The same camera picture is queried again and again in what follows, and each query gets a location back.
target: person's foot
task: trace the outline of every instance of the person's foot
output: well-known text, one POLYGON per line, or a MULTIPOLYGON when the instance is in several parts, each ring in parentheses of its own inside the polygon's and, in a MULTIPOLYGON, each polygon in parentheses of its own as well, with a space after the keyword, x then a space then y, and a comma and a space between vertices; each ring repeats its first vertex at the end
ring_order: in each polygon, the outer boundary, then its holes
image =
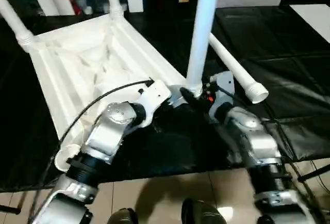
POLYGON ((108 224, 138 224, 138 218, 134 210, 121 209, 110 216, 108 224))
POLYGON ((226 224, 218 210, 203 201, 186 199, 182 204, 181 220, 183 224, 226 224))

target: black cable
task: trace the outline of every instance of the black cable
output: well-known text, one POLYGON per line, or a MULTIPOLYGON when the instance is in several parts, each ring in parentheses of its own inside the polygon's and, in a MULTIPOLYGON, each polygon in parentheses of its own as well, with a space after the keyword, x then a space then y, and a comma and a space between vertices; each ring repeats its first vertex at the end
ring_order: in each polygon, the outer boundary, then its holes
POLYGON ((130 87, 130 86, 134 86, 134 85, 139 85, 139 84, 151 84, 153 83, 153 80, 148 80, 148 81, 139 81, 139 82, 134 82, 134 83, 130 83, 124 86, 120 86, 117 87, 115 89, 112 89, 111 91, 108 91, 104 94, 102 94, 101 96, 99 96, 98 98, 96 98, 95 100, 93 100, 92 102, 90 102, 80 113, 79 115, 73 120, 73 122, 70 124, 70 126, 67 128, 67 130, 64 132, 64 134, 62 135, 61 139, 59 140, 59 144, 62 144, 62 142, 64 141, 64 139, 66 138, 66 136, 68 135, 68 133, 70 132, 70 130, 72 129, 72 127, 76 124, 76 122, 83 116, 83 114, 90 108, 92 107, 95 103, 97 103, 98 101, 100 101, 101 99, 105 98, 107 95, 110 95, 116 91, 119 91, 121 89, 124 89, 126 87, 130 87))
MULTIPOLYGON (((315 170, 318 170, 318 168, 316 167, 314 161, 310 161, 310 163, 313 165, 315 170)), ((321 175, 318 175, 318 178, 319 178, 318 182, 319 182, 320 186, 325 190, 325 192, 327 192, 330 195, 330 190, 323 183, 321 175)))
POLYGON ((226 95, 228 95, 229 97, 231 97, 233 100, 239 102, 239 103, 240 103, 241 105, 243 105, 245 108, 249 109, 249 106, 248 106, 248 105, 247 105, 242 99, 240 99, 240 98, 234 96, 233 94, 231 94, 230 92, 228 92, 227 90, 223 89, 223 88, 220 87, 220 86, 217 86, 217 88, 218 88, 221 92, 223 92, 223 93, 225 93, 226 95))
MULTIPOLYGON (((297 177, 301 177, 301 173, 299 172, 299 170, 297 169, 297 167, 295 166, 294 162, 292 161, 291 158, 288 158, 289 159, 289 165, 291 166, 291 168, 293 169, 294 173, 297 175, 297 177)), ((310 197, 310 199, 312 201, 316 201, 316 197, 313 193, 313 191, 310 189, 309 185, 306 183, 306 182, 302 182, 303 186, 305 187, 306 189, 306 192, 308 194, 308 196, 310 197)))

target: white bracket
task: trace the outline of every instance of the white bracket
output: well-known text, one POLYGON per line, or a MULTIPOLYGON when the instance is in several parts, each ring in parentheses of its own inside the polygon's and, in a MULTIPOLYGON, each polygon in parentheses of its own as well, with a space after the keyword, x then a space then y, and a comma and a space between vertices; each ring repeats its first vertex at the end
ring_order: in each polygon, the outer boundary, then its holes
POLYGON ((171 97, 171 91, 163 81, 155 81, 147 88, 141 97, 133 103, 141 104, 145 109, 145 120, 136 128, 146 127, 151 124, 156 109, 167 99, 171 97))
MULTIPOLYGON (((230 94, 233 94, 233 95, 235 94, 234 76, 231 73, 231 71, 225 71, 222 73, 215 74, 210 78, 210 81, 217 82, 218 86, 220 86, 224 90, 228 91, 230 94)), ((234 100, 233 100, 233 98, 228 96, 226 93, 218 90, 216 92, 216 100, 213 103, 213 105, 208 113, 213 122, 215 122, 215 123, 219 122, 215 118, 215 113, 216 113, 217 109, 226 102, 233 104, 234 100)))

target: floor tile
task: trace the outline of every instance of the floor tile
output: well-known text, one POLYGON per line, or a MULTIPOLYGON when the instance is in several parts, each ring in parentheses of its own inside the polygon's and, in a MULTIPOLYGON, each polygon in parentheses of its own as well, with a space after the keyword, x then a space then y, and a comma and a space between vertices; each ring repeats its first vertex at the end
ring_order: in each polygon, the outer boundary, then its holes
POLYGON ((48 195, 51 191, 52 191, 51 189, 44 189, 44 190, 40 191, 38 200, 37 200, 37 204, 35 207, 35 212, 41 207, 41 205, 46 200, 46 198, 48 197, 48 195))
POLYGON ((210 172, 217 208, 228 224, 255 224, 253 188, 245 169, 210 172))
POLYGON ((181 224, 181 205, 186 198, 215 205, 208 173, 115 182, 113 212, 131 207, 141 224, 181 224))
POLYGON ((22 210, 19 215, 14 215, 14 214, 7 214, 4 224, 21 224, 21 223, 27 223, 28 217, 29 217, 29 211, 31 204, 33 202, 33 198, 35 195, 34 191, 27 191, 26 193, 14 193, 10 202, 11 207, 17 207, 18 204, 20 203, 23 194, 26 194, 25 200, 22 205, 22 210))
MULTIPOLYGON (((9 206, 12 193, 0 193, 0 205, 9 206)), ((3 223, 6 217, 5 212, 0 212, 0 223, 3 223)))
POLYGON ((107 223, 111 216, 113 183, 101 184, 99 192, 92 205, 87 208, 93 214, 92 224, 107 223))

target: black table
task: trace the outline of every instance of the black table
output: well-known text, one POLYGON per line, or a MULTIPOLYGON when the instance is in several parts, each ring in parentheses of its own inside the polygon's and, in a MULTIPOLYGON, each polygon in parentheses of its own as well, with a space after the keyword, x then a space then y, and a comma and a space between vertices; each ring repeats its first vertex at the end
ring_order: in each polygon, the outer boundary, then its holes
MULTIPOLYGON (((250 110, 270 119, 267 127, 283 152, 294 161, 330 157, 329 44, 290 7, 226 8, 216 14, 215 36, 270 92, 266 101, 250 110)), ((144 14, 126 18, 186 75, 193 18, 144 14)), ((23 21, 37 35, 84 19, 23 21)), ((1 127, 0 191, 51 187, 59 175, 50 163, 59 147, 55 128, 29 55, 3 20, 0 33, 0 101, 5 123, 1 127)), ((209 49, 204 74, 223 70, 225 66, 209 49)), ((241 87, 235 86, 237 96, 244 99, 241 87)), ((239 166, 239 159, 228 160, 226 142, 190 106, 160 109, 156 116, 151 126, 125 138, 106 180, 239 166)))

